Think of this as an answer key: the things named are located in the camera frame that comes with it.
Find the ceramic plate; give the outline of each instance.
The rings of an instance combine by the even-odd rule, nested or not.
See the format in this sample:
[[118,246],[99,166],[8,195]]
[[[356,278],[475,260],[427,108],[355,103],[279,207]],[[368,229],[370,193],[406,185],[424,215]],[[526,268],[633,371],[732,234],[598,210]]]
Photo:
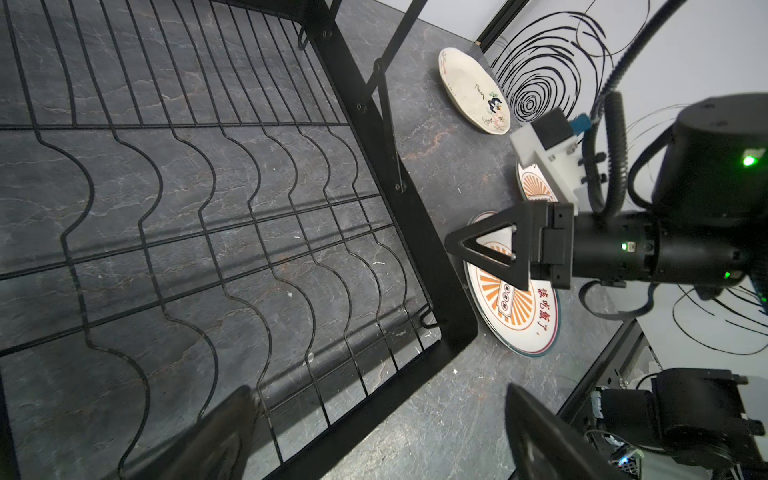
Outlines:
[[[520,168],[518,174],[529,200],[557,201],[537,165]],[[472,222],[495,212],[478,215]],[[478,238],[478,242],[502,253],[511,251],[509,228]],[[528,292],[464,262],[472,296],[491,331],[507,347],[526,356],[544,355],[558,338],[560,305],[551,283],[529,280]]]
[[438,66],[451,101],[465,117],[490,134],[507,133],[507,101],[493,78],[474,58],[456,48],[444,48]]

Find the black cylindrical motor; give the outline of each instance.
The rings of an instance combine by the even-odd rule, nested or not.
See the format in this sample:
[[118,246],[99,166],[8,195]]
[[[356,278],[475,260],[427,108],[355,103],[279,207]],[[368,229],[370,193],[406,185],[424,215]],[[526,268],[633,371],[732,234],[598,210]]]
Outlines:
[[768,217],[768,94],[708,98],[686,107],[652,197],[675,223],[738,227]]
[[648,212],[604,223],[592,214],[574,219],[573,276],[696,286],[735,286],[751,261],[733,229],[675,227]]

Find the plate with orange sunburst pattern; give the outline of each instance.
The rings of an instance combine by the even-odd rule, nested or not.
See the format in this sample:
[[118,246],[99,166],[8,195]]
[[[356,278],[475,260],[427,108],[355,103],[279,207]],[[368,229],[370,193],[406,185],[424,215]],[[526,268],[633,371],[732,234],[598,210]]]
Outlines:
[[[472,222],[495,212],[478,215]],[[498,252],[511,252],[509,228],[480,237],[478,241]],[[507,347],[526,356],[541,356],[558,337],[560,308],[552,285],[529,280],[528,291],[518,290],[504,280],[464,263],[467,280],[480,312],[491,331]]]

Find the black swirl pattern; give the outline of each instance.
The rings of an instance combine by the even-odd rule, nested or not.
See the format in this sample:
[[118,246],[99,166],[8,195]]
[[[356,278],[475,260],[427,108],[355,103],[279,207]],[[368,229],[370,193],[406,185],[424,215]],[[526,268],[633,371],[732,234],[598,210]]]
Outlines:
[[[576,33],[583,35],[581,44]],[[603,55],[593,58],[590,51]],[[555,12],[526,25],[493,62],[500,88],[519,121],[559,107],[570,117],[577,102],[591,105],[611,61],[602,27],[580,12]]]

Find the black metal dish rack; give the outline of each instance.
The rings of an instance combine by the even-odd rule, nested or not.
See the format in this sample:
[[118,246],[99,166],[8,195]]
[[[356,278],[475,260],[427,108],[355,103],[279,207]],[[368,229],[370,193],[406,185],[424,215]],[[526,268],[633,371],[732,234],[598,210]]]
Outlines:
[[339,4],[3,0],[3,468],[130,478],[245,384],[249,476],[320,477],[476,336],[392,132],[425,0],[367,83]]

